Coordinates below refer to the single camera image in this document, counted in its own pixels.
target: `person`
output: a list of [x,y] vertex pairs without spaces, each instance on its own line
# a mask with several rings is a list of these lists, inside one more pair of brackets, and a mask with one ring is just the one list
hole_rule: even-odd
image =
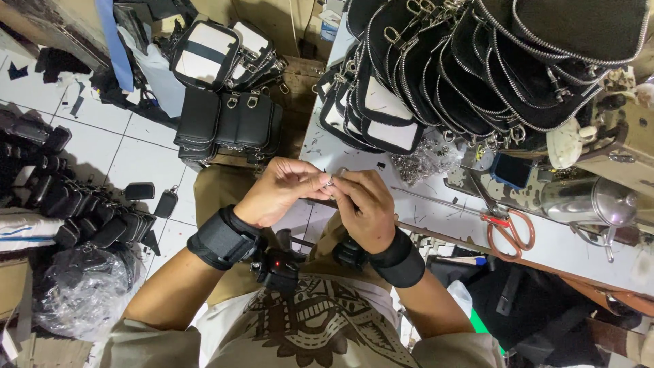
[[[394,265],[381,265],[410,256],[398,256],[398,239],[408,236],[395,226],[393,197],[376,171],[330,177],[308,162],[274,158],[256,182],[251,172],[210,166],[194,191],[198,234],[218,211],[232,228],[261,229],[270,246],[270,226],[299,198],[332,197],[338,211],[291,296],[257,284],[249,262],[218,261],[189,241],[135,294],[111,330],[101,367],[197,367],[200,350],[210,368],[504,366],[497,341],[474,332],[424,261],[399,277],[389,273]],[[363,271],[331,255],[346,232],[369,253]],[[401,284],[397,294],[421,337],[412,353],[400,343],[386,279]],[[205,301],[208,311],[189,327]]]

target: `metal rod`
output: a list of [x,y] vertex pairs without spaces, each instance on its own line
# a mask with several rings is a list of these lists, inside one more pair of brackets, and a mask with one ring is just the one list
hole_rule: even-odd
[[396,188],[396,187],[391,187],[391,189],[395,189],[398,192],[402,192],[402,193],[405,193],[405,194],[408,194],[408,195],[411,195],[411,196],[414,196],[414,197],[417,197],[417,198],[420,198],[420,199],[428,200],[430,202],[442,204],[443,206],[454,208],[457,211],[462,211],[462,212],[465,212],[465,213],[469,213],[469,214],[475,215],[477,217],[479,217],[479,214],[480,214],[480,212],[478,212],[478,211],[469,210],[467,208],[462,208],[460,206],[457,206],[456,204],[452,204],[450,202],[447,202],[447,201],[444,201],[444,200],[441,200],[441,199],[430,198],[430,197],[427,197],[427,196],[421,196],[419,194],[415,194],[415,193],[412,193],[412,192],[409,192],[409,191],[405,191],[404,189],[400,189],[400,188]]

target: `hand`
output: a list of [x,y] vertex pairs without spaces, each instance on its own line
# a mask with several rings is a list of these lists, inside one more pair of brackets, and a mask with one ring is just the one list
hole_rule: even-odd
[[395,202],[379,173],[348,171],[328,188],[352,239],[368,253],[386,250],[395,237]]
[[329,174],[306,161],[275,157],[234,214],[255,227],[270,227],[281,219],[299,198],[329,199],[321,191]]

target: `bag of metal hooks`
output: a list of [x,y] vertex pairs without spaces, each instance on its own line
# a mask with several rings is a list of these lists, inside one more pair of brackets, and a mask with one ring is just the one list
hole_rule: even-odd
[[455,142],[446,142],[441,134],[434,132],[421,138],[414,153],[391,155],[390,159],[400,179],[413,187],[432,175],[444,174],[459,166],[465,153],[464,143],[457,146]]

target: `black wrist strap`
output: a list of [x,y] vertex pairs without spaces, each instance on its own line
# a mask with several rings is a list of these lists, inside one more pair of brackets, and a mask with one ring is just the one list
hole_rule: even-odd
[[244,223],[233,209],[234,205],[219,209],[186,243],[192,253],[219,270],[249,257],[261,238],[262,230]]
[[369,254],[370,265],[389,284],[406,288],[417,284],[424,275],[424,259],[411,238],[398,227],[388,249]]

